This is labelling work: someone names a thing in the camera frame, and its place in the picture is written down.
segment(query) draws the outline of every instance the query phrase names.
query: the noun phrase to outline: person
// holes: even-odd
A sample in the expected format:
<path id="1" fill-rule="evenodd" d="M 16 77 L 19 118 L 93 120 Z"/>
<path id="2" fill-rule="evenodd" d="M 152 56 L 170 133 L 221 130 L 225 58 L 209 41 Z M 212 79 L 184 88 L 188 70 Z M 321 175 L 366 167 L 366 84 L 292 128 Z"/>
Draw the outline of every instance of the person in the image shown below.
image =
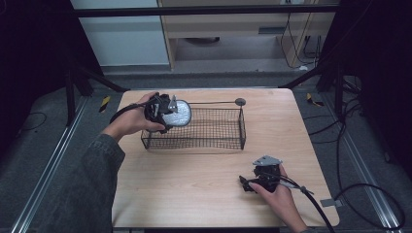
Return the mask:
<path id="1" fill-rule="evenodd" d="M 137 103 L 148 101 L 155 92 Z M 117 175 L 124 160 L 118 142 L 141 130 L 163 130 L 164 125 L 145 119 L 143 108 L 129 110 L 109 124 L 90 144 L 81 161 L 49 202 L 37 232 L 112 232 L 112 206 Z M 292 232 L 312 232 L 300 217 L 291 191 L 278 185 L 270 193 L 257 183 L 251 187 L 267 202 Z"/>

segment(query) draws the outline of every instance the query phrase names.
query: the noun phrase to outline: light wood tabletop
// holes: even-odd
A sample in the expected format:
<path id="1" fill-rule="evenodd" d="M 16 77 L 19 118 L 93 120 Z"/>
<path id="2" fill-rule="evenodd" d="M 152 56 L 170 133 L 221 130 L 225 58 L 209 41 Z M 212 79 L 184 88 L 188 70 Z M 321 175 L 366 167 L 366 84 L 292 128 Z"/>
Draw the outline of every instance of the light wood tabletop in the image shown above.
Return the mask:
<path id="1" fill-rule="evenodd" d="M 246 144 L 243 150 L 191 148 L 146 150 L 141 133 L 125 136 L 126 153 L 118 176 L 113 206 L 114 227 L 278 227 L 284 226 L 254 192 L 245 192 L 239 175 L 255 177 L 252 163 L 267 154 L 284 161 L 288 176 L 315 193 L 320 203 L 330 198 L 324 175 L 289 89 L 166 89 L 189 103 L 244 98 Z M 150 90 L 127 91 L 119 109 Z M 219 104 L 213 107 L 233 107 Z M 309 226 L 325 226 L 309 199 L 292 191 Z M 339 216 L 323 208 L 332 225 Z"/>

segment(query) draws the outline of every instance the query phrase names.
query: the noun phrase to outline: person's right arm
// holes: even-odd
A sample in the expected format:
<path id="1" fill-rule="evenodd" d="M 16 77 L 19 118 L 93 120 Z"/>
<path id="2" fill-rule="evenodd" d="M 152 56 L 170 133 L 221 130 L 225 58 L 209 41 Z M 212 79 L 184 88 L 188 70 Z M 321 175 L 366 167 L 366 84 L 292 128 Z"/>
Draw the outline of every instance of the person's right arm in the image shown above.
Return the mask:
<path id="1" fill-rule="evenodd" d="M 281 174 L 286 176 L 285 169 L 280 165 Z M 293 233 L 313 232 L 303 221 L 296 205 L 294 204 L 291 190 L 283 185 L 278 185 L 274 192 L 269 192 L 257 183 L 250 183 L 250 187 L 257 192 L 270 206 L 272 211 Z"/>

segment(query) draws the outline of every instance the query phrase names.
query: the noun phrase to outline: metal mesh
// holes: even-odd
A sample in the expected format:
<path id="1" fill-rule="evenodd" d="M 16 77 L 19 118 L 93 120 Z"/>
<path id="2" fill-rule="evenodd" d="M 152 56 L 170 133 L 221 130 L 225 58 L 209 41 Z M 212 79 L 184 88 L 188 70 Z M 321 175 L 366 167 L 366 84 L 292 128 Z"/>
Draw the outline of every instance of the metal mesh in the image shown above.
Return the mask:
<path id="1" fill-rule="evenodd" d="M 146 149 L 223 148 L 242 150 L 246 142 L 243 110 L 191 109 L 191 121 L 165 134 L 142 131 Z"/>

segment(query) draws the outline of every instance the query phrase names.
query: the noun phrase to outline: white wall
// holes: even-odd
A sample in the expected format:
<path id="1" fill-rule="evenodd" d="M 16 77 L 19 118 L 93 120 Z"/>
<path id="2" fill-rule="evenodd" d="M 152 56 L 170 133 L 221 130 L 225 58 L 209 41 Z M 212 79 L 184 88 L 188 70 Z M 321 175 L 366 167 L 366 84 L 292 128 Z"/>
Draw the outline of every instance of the white wall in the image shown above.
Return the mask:
<path id="1" fill-rule="evenodd" d="M 157 7 L 155 0 L 71 0 L 75 9 Z M 159 17 L 80 18 L 100 66 L 168 65 Z"/>

